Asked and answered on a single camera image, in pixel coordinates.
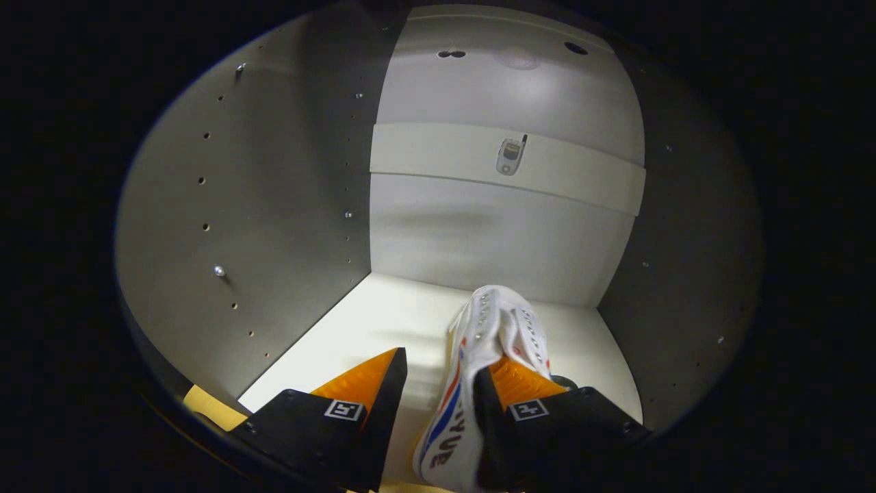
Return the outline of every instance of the white sneaker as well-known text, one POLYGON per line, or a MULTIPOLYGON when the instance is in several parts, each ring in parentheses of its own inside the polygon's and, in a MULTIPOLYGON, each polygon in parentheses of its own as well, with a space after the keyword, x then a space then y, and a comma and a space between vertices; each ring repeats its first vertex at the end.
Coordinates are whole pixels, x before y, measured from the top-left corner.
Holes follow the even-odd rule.
POLYGON ((506 354, 549 380, 548 342, 532 306, 504 286, 476 290, 450 333, 447 381, 438 409, 413 453, 413 470, 440 488, 482 492, 477 468, 484 436, 475 417, 475 375, 506 354))

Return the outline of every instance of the shoe tongue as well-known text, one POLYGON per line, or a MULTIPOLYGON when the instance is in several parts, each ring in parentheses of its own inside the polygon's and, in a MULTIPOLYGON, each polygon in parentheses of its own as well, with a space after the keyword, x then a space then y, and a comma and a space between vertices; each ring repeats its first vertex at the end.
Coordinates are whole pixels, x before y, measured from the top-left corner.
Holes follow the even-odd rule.
POLYGON ((550 378, 547 338, 531 308, 502 311, 499 340, 505 354, 526 368, 550 378))

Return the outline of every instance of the black background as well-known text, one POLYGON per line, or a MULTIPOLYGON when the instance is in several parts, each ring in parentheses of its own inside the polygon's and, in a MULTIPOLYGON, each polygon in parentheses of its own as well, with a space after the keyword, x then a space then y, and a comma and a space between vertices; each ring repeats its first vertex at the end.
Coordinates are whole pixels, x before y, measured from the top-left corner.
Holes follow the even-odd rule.
MULTIPOLYGON (((606 488, 872 490, 867 3, 563 4, 689 80, 736 133, 765 215, 763 297, 732 371, 606 488)), ((113 221, 131 158, 173 98, 313 5, 9 6, 12 489, 253 489, 132 390, 113 221)))

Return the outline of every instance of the red stripe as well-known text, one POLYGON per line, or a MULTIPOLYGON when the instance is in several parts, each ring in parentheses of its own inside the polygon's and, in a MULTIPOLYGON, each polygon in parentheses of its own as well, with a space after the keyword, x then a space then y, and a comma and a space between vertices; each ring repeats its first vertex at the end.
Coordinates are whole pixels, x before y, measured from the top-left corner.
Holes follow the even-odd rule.
POLYGON ((456 362, 456 376, 453 377, 453 382, 450 384, 450 387, 448 387, 447 395, 444 396, 444 402, 441 403, 441 408, 439 409, 444 409, 444 405, 446 405, 448 399, 450 399, 450 394, 453 393, 453 389, 456 387, 457 382, 459 382, 459 361, 456 362))

